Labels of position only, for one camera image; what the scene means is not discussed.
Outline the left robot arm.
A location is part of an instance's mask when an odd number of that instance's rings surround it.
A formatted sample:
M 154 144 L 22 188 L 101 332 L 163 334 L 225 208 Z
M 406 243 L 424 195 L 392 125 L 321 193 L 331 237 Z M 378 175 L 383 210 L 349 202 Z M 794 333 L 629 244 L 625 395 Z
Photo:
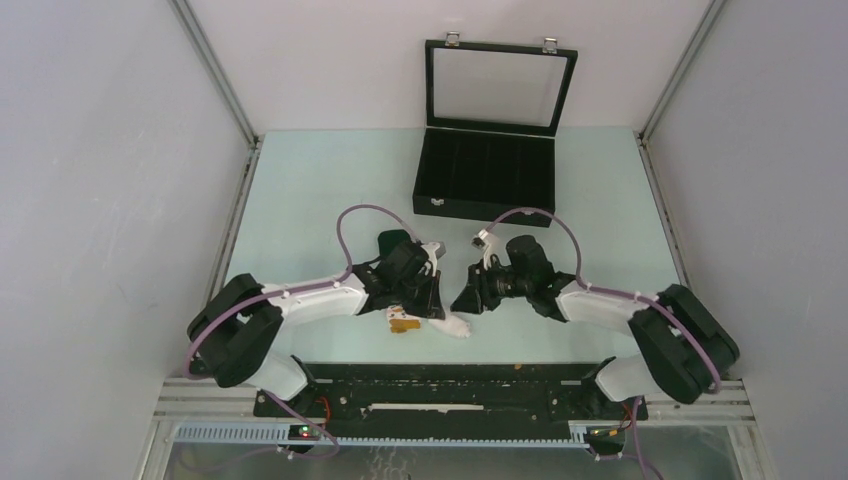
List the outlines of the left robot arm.
M 441 242 L 404 240 L 375 265 L 352 266 L 341 280 L 289 287 L 238 275 L 189 324 L 191 354 L 219 387 L 254 386 L 275 395 L 290 415 L 304 416 L 315 406 L 316 390 L 302 362 L 282 352 L 280 337 L 309 322 L 395 306 L 443 319 L 437 261 L 444 251 Z

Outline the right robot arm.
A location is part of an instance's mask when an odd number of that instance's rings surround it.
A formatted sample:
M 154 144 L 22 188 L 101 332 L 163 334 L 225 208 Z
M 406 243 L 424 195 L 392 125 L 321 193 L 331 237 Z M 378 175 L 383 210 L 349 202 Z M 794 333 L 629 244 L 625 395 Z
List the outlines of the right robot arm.
M 531 235 L 507 242 L 508 264 L 495 254 L 495 240 L 487 230 L 473 238 L 482 257 L 469 266 L 452 311 L 479 315 L 507 298 L 523 298 L 544 318 L 588 323 L 635 340 L 638 354 L 610 357 L 590 375 L 581 402 L 593 417 L 606 418 L 622 401 L 656 392 L 692 404 L 740 358 L 736 342 L 683 285 L 652 296 L 617 294 L 556 270 Z

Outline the black display case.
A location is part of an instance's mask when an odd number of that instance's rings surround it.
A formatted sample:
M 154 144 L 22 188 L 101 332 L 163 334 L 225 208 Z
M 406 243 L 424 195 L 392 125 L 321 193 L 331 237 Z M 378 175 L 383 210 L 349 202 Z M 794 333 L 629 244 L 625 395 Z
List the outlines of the black display case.
M 555 137 L 579 59 L 536 46 L 424 43 L 426 129 L 412 190 L 418 215 L 547 227 L 556 207 Z

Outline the white sock with black stripes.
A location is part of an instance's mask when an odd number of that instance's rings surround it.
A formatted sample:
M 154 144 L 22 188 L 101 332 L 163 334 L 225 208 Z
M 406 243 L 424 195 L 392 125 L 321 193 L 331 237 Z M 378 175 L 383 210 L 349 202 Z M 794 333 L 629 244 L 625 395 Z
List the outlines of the white sock with black stripes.
M 444 319 L 429 319 L 428 323 L 444 335 L 457 339 L 466 339 L 472 335 L 471 325 L 453 314 L 446 314 Z

